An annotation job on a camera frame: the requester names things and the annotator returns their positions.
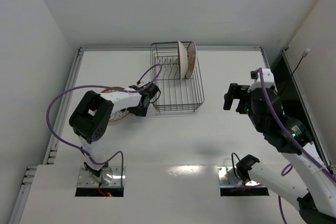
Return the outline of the floral plate brown rim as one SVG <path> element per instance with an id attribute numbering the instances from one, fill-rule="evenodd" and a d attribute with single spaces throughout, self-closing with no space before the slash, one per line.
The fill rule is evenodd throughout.
<path id="1" fill-rule="evenodd" d="M 197 48 L 195 42 L 190 42 L 187 49 L 187 72 L 185 74 L 185 79 L 190 79 L 195 68 L 196 59 L 197 59 Z"/>
<path id="2" fill-rule="evenodd" d="M 117 90 L 124 90 L 124 88 L 115 86 L 115 87 L 112 87 L 112 89 L 104 89 L 101 91 L 101 93 L 111 93 L 111 92 L 116 92 Z M 116 122 L 116 121 L 122 120 L 126 116 L 128 116 L 128 114 L 129 114 L 129 111 L 126 111 L 126 110 L 115 111 L 111 114 L 109 122 Z"/>

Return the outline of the sunburst plate green rim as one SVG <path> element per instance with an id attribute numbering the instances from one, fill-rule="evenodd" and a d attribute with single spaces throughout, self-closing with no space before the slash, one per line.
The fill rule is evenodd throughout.
<path id="1" fill-rule="evenodd" d="M 185 79 L 188 71 L 187 50 L 182 42 L 178 41 L 178 64 L 180 66 L 180 79 Z"/>

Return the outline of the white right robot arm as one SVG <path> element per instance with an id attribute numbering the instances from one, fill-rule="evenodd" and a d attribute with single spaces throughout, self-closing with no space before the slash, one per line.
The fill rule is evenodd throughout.
<path id="1" fill-rule="evenodd" d="M 335 176 L 321 160 L 311 134 L 301 121 L 284 114 L 270 69 L 251 71 L 250 77 L 254 81 L 250 86 L 229 85 L 223 109 L 230 110 L 237 99 L 236 112 L 248 115 L 256 131 L 289 162 L 305 186 L 246 155 L 228 171 L 236 189 L 255 181 L 290 203 L 305 223 L 335 223 Z"/>

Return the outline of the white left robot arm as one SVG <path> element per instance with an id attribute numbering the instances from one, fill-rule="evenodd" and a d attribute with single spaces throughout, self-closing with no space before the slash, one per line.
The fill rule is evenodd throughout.
<path id="1" fill-rule="evenodd" d="M 84 167 L 94 177 L 101 178 L 109 166 L 100 144 L 111 116 L 118 111 L 127 111 L 145 117 L 151 100 L 161 95 L 155 84 L 129 86 L 111 92 L 85 93 L 69 119 L 69 125 L 79 137 L 81 151 L 85 156 Z"/>

